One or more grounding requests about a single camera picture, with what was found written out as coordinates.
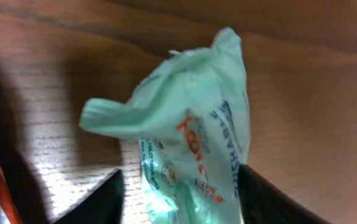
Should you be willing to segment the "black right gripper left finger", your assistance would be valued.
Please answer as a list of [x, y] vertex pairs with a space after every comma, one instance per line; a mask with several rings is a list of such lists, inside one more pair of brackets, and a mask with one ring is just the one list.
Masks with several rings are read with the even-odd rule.
[[123, 173], [118, 169], [54, 224], [120, 224], [123, 198]]

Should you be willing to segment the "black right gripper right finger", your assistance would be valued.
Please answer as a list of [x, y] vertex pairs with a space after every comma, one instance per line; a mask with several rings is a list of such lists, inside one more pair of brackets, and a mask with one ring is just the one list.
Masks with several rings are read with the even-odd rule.
[[239, 167], [238, 187], [246, 224], [329, 224], [292, 200], [248, 165]]

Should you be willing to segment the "teal snack packet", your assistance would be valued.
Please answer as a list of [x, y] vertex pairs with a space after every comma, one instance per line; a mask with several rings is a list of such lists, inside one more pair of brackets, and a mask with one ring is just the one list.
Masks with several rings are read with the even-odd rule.
[[172, 52], [126, 103], [89, 99], [79, 125], [138, 141], [152, 223], [241, 223], [249, 112], [241, 39], [226, 27], [210, 47]]

